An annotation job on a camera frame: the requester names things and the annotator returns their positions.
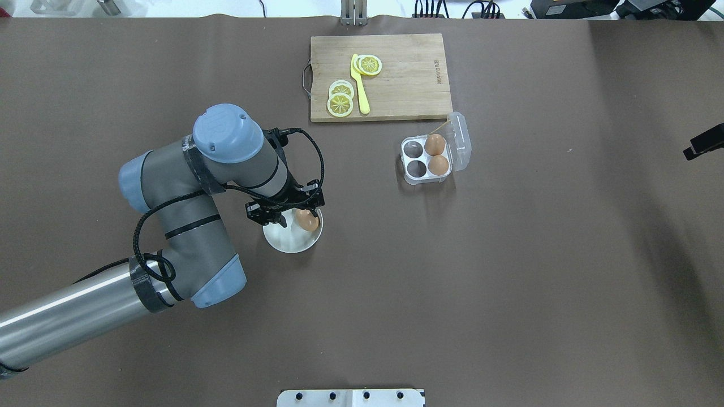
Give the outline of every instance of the lemon slice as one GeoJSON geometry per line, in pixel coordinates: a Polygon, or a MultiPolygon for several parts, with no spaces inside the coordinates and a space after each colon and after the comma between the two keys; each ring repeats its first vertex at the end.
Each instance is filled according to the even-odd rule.
{"type": "Polygon", "coordinates": [[[382,71],[382,61],[374,55],[360,55],[355,60],[355,69],[362,75],[375,76],[382,71]]]}
{"type": "Polygon", "coordinates": [[[327,111],[334,117],[349,116],[352,108],[352,98],[346,93],[335,93],[327,100],[327,111]]]}
{"type": "Polygon", "coordinates": [[[337,80],[329,86],[329,97],[335,93],[346,93],[349,97],[355,97],[355,88],[346,80],[337,80]]]}

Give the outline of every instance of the white floor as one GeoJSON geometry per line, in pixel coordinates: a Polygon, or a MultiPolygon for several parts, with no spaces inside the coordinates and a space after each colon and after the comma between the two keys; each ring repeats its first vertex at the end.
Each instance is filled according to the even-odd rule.
{"type": "MultiPolygon", "coordinates": [[[[108,17],[101,11],[96,0],[35,1],[47,1],[50,4],[71,1],[78,5],[74,17],[108,17]]],[[[203,17],[210,14],[263,17],[258,0],[115,0],[115,2],[125,17],[203,17]]],[[[33,0],[0,0],[0,7],[13,17],[58,17],[34,13],[30,10],[32,3],[33,0]]],[[[339,16],[341,9],[340,0],[264,0],[264,3],[268,17],[339,16]]],[[[469,3],[469,0],[447,0],[450,16],[460,18],[469,3]]],[[[530,0],[497,0],[497,3],[506,18],[525,18],[521,10],[523,7],[530,9],[530,0]]],[[[379,14],[410,17],[414,7],[414,0],[368,0],[367,12],[370,17],[379,14]]],[[[479,7],[473,6],[471,11],[479,12],[479,7]]],[[[713,7],[724,12],[724,0],[717,0],[713,7]]],[[[605,20],[611,18],[615,16],[603,17],[605,20]]],[[[722,21],[722,18],[707,11],[700,20],[722,21]]]]}

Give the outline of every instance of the egg carton lid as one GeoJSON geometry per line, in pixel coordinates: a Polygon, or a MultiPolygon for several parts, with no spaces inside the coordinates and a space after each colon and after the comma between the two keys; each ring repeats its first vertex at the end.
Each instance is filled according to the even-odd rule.
{"type": "Polygon", "coordinates": [[[447,115],[447,121],[450,125],[442,134],[450,148],[450,159],[452,160],[452,170],[462,171],[470,162],[470,153],[473,146],[470,142],[470,134],[468,133],[468,123],[465,116],[460,112],[452,112],[447,115]]]}

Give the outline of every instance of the brown egg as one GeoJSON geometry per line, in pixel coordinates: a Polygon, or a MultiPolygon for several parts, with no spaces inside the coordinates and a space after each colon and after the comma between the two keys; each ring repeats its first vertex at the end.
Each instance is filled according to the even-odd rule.
{"type": "Polygon", "coordinates": [[[427,164],[427,167],[435,175],[445,175],[447,169],[450,168],[450,164],[445,157],[434,156],[430,159],[430,164],[427,164]]]}
{"type": "Polygon", "coordinates": [[[319,227],[319,218],[315,217],[308,209],[295,209],[294,218],[297,219],[297,225],[307,232],[314,232],[319,227]]]}
{"type": "Polygon", "coordinates": [[[439,134],[427,136],[425,141],[425,152],[431,156],[439,156],[445,150],[445,139],[439,134]]]}

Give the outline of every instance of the clear plastic egg carton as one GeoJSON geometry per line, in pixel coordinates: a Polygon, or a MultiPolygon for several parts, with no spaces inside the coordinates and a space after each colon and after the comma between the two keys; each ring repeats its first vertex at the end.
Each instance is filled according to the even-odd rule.
{"type": "Polygon", "coordinates": [[[453,171],[462,171],[468,166],[470,152],[470,135],[465,117],[459,112],[452,112],[442,126],[429,134],[408,137],[400,144],[405,181],[410,185],[445,181],[453,171]],[[440,155],[447,159],[448,166],[443,175],[435,175],[428,168],[432,156],[425,151],[425,141],[429,135],[435,133],[445,139],[445,149],[440,155]]]}

